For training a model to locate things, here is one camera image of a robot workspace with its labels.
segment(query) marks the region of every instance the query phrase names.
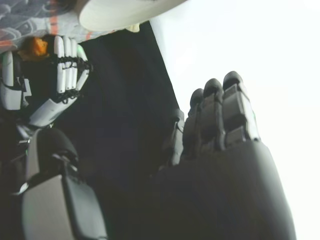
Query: orange object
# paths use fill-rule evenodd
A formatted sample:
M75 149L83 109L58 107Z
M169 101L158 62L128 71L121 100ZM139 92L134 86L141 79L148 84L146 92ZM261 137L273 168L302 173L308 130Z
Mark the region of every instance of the orange object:
M31 46L34 56L44 57L48 54L48 43L39 37L33 38Z

